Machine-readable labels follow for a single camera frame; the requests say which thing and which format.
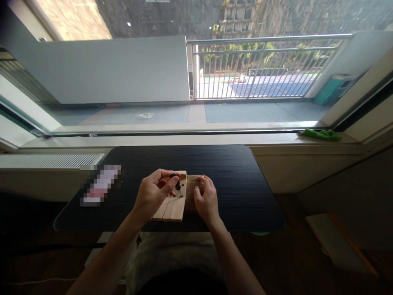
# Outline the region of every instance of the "radiator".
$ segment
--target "radiator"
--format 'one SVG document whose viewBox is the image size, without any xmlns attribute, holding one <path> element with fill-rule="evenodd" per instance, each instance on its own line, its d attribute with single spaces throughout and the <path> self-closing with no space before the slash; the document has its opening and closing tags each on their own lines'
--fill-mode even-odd
<svg viewBox="0 0 393 295">
<path fill-rule="evenodd" d="M 79 169 L 98 165 L 105 154 L 2 154 L 0 170 Z"/>
</svg>

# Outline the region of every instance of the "window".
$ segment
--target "window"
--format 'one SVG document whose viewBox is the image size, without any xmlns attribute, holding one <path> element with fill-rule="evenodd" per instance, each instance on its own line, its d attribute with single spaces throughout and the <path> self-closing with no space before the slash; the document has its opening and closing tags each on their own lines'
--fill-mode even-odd
<svg viewBox="0 0 393 295">
<path fill-rule="evenodd" d="M 381 14 L 392 7 L 373 3 L 346 2 L 334 14 L 249 0 L 89 0 L 72 9 L 38 0 L 67 42 L 39 41 L 27 21 L 15 22 L 18 34 L 0 37 L 0 75 L 36 110 L 18 115 L 53 134 L 329 127 L 322 119 L 393 47 L 393 31 L 380 30 L 393 23 Z M 364 21 L 347 17 L 361 8 Z M 267 17 L 283 12 L 291 18 Z M 80 26 L 68 22 L 73 14 Z M 15 96 L 4 99 L 17 112 Z"/>
<path fill-rule="evenodd" d="M 244 18 L 245 19 L 250 19 L 252 12 L 253 12 L 252 8 L 246 8 L 246 13 L 244 14 Z"/>
</svg>

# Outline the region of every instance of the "metal railing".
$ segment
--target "metal railing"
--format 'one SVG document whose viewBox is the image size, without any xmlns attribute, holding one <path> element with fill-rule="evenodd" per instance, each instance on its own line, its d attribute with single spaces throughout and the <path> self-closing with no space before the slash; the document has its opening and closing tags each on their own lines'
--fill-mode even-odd
<svg viewBox="0 0 393 295">
<path fill-rule="evenodd" d="M 302 98 L 352 36 L 187 41 L 194 99 Z"/>
</svg>

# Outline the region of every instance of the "black table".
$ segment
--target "black table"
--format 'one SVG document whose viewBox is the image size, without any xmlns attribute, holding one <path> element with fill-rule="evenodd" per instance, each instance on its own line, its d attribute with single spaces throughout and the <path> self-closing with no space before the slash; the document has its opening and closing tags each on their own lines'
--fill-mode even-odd
<svg viewBox="0 0 393 295">
<path fill-rule="evenodd" d="M 209 176 L 217 189 L 220 216 L 228 231 L 280 231 L 285 218 L 250 148 L 244 145 L 117 147 L 101 165 L 121 165 L 121 188 L 100 207 L 80 207 L 84 189 L 54 222 L 60 231 L 115 231 L 134 206 L 142 178 L 158 168 Z M 197 213 L 182 222 L 151 221 L 143 231 L 207 231 Z"/>
</svg>

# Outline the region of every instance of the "white cable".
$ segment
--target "white cable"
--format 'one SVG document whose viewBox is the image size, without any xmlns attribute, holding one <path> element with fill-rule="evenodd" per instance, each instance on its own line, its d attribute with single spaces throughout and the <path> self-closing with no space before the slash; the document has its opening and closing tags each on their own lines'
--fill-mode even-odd
<svg viewBox="0 0 393 295">
<path fill-rule="evenodd" d="M 20 283 L 10 283 L 10 282 L 2 282 L 0 284 L 2 285 L 9 285 L 9 286 L 21 286 L 21 285 L 29 285 L 29 284 L 39 284 L 39 283 L 45 283 L 48 281 L 76 281 L 78 278 L 50 278 L 50 279 L 45 279 L 41 281 L 26 281 L 26 282 L 20 282 Z M 126 282 L 125 280 L 120 280 L 119 284 L 124 285 Z"/>
</svg>

